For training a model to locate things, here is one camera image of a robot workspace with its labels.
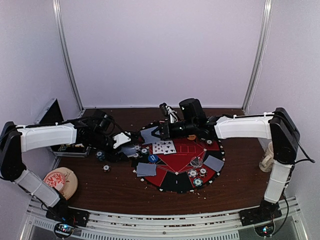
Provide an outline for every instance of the red felt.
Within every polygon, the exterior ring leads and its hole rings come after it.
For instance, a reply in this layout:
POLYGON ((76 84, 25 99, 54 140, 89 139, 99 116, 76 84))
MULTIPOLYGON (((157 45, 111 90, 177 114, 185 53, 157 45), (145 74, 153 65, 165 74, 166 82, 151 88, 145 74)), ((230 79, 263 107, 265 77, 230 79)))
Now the red felt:
POLYGON ((145 176, 144 178, 156 186, 161 186, 167 171, 159 167, 156 168, 156 176, 145 176))
POLYGON ((204 146, 202 143, 196 143, 188 140, 187 138, 178 138, 173 140, 176 153, 174 154, 158 154, 157 156, 170 168, 173 172, 180 172, 186 167, 192 160, 193 157, 204 157, 204 148, 208 149, 211 146, 204 146))
MULTIPOLYGON (((190 165, 191 160, 195 157, 199 157, 200 161, 204 160, 206 151, 219 151, 220 147, 216 141, 213 142, 212 145, 208 145, 205 142, 199 141, 196 139, 188 140, 187 138, 178 138, 173 140, 174 147, 176 153, 174 154, 157 154, 161 164, 157 164, 156 168, 156 176, 147 176, 144 177, 150 183, 160 187, 162 182, 165 179, 166 173, 176 173, 179 174, 188 172, 190 170, 196 170, 198 175, 196 178, 202 179, 203 184, 207 183, 215 174, 216 172, 209 167, 206 167, 204 164, 201 167, 195 168, 194 166, 190 165), (205 177, 200 177, 200 169, 205 168, 207 170, 207 174, 205 177)), ((149 144, 149 151, 150 154, 153 154, 152 144, 149 144)), ((194 188, 193 177, 189 177, 189 180, 194 188)))

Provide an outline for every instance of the poker table mat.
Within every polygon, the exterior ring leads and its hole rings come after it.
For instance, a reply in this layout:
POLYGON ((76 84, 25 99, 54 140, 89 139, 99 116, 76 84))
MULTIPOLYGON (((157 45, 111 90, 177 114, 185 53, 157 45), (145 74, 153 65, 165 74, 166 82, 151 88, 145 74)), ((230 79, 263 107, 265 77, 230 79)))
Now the poker table mat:
POLYGON ((216 172, 205 165, 209 156, 225 161, 225 153, 220 141, 213 141, 212 144, 207 144, 198 138, 193 140, 176 138, 171 141, 176 153, 154 154, 153 144, 149 143, 142 145, 143 149, 148 149, 147 154, 132 160, 132 167, 135 169, 139 163, 156 165, 155 176, 142 177, 146 183, 155 186, 161 192, 186 193, 212 184, 220 175, 221 171, 216 172), (156 162, 150 162, 150 156, 156 156, 156 162), (198 166, 191 163, 196 158, 200 163, 198 166), (204 169, 206 173, 201 174, 200 169, 204 169))

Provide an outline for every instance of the white panel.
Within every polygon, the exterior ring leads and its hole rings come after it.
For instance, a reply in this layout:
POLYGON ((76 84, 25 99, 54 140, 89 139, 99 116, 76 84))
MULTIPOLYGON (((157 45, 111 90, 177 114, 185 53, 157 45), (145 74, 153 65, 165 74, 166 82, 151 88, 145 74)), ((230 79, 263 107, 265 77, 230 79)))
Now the white panel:
POLYGON ((18 132, 22 133, 20 137, 22 152, 61 144, 74 144, 77 138, 77 130, 72 123, 22 128, 18 129, 18 132))
MULTIPOLYGON (((65 118, 76 117, 52 0, 1 0, 0 33, 0 130, 7 121, 32 124, 51 98, 65 118)), ((22 159, 43 178, 54 156, 36 149, 22 159)), ((16 240, 30 198, 8 181, 0 180, 0 192, 0 239, 16 240)))
POLYGON ((269 120, 272 116, 220 117, 214 126, 216 136, 219 139, 228 138, 263 138, 271 139, 269 120))
MULTIPOLYGON (((317 162, 297 164, 288 186, 296 196, 311 237, 319 238, 320 213, 320 1, 274 2, 267 49, 250 114, 284 107, 317 162)), ((297 159, 304 158, 301 152, 297 159)))
POLYGON ((62 0, 85 107, 241 107, 264 0, 62 0))

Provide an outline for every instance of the mug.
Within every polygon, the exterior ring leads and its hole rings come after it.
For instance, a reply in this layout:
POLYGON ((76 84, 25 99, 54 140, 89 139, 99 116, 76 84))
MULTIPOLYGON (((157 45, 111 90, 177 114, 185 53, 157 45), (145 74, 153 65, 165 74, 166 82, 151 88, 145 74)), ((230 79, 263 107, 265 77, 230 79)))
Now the mug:
POLYGON ((265 154, 261 162, 259 162, 259 168, 261 171, 265 173, 269 173, 272 170, 274 165, 274 147, 272 145, 272 141, 269 142, 267 149, 265 150, 265 154))

